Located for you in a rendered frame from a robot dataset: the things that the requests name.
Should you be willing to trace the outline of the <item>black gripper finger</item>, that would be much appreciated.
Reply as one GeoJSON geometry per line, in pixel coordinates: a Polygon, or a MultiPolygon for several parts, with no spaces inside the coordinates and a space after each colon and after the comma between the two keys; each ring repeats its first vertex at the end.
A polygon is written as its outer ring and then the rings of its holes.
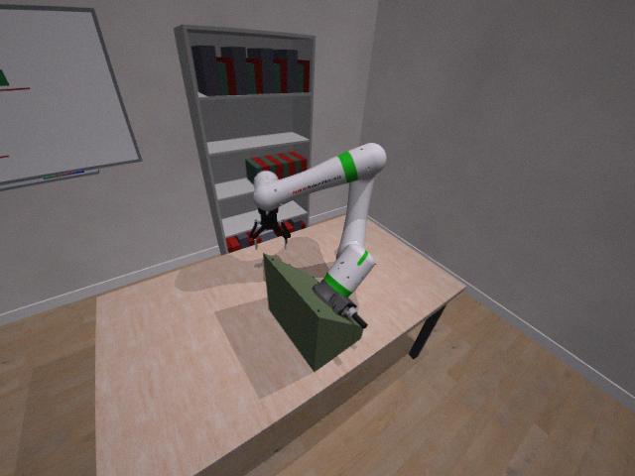
{"type": "Polygon", "coordinates": [[[285,250],[287,250],[287,242],[288,242],[288,238],[291,238],[291,233],[289,232],[288,228],[284,224],[284,220],[278,221],[278,224],[282,226],[285,232],[281,228],[279,228],[278,225],[274,226],[273,224],[271,224],[271,227],[285,238],[285,250]]]}
{"type": "Polygon", "coordinates": [[[251,234],[250,234],[250,236],[249,236],[249,238],[253,238],[253,240],[254,240],[254,244],[255,244],[255,249],[256,249],[256,250],[257,250],[257,248],[258,248],[258,244],[257,244],[257,236],[258,236],[258,235],[259,235],[262,231],[264,231],[264,230],[265,230],[265,228],[267,228],[267,227],[268,227],[268,224],[265,224],[264,226],[261,226],[261,228],[260,228],[260,229],[259,229],[259,230],[258,230],[258,231],[254,234],[254,232],[255,232],[255,230],[256,230],[256,228],[257,228],[257,226],[260,224],[260,222],[261,222],[261,221],[258,221],[257,219],[255,220],[255,225],[254,225],[254,228],[253,228],[253,230],[252,230],[252,232],[251,232],[251,234]]]}

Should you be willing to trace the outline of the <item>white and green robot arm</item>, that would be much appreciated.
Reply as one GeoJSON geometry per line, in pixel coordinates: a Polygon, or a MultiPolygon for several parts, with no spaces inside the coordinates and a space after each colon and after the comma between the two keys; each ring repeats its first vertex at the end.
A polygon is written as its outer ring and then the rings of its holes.
{"type": "Polygon", "coordinates": [[[269,171],[260,172],[254,178],[258,187],[253,198],[263,216],[277,214],[278,207],[304,195],[349,183],[336,261],[312,289],[336,314],[353,318],[363,329],[367,323],[357,314],[357,305],[348,297],[375,265],[374,258],[365,250],[366,223],[376,174],[384,169],[386,161],[384,149],[368,143],[287,178],[277,180],[278,177],[269,171]]]}

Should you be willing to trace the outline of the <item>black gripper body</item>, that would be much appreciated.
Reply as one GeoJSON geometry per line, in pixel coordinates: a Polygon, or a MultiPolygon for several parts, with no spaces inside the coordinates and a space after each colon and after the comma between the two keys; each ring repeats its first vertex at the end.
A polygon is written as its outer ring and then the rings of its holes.
{"type": "Polygon", "coordinates": [[[274,226],[278,225],[278,220],[277,220],[277,214],[273,215],[273,216],[263,216],[261,215],[261,222],[260,224],[262,226],[264,226],[265,224],[268,224],[268,227],[265,228],[266,230],[273,230],[273,228],[271,227],[271,224],[273,224],[274,226]],[[265,222],[263,222],[265,221],[265,222]],[[272,222],[274,221],[274,222],[272,222]],[[272,223],[271,223],[272,222],[272,223]]]}

